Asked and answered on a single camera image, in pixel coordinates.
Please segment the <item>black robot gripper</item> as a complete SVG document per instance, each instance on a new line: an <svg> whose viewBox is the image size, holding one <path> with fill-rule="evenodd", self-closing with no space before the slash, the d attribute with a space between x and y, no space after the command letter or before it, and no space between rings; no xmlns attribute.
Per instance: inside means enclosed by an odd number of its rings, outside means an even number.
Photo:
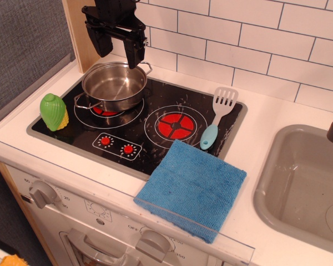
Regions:
<svg viewBox="0 0 333 266"><path fill-rule="evenodd" d="M90 40L103 58L113 50L112 39L124 40L124 49L130 69L144 60L147 39L146 26L135 15L138 1L95 1L84 6L86 28Z"/></svg>

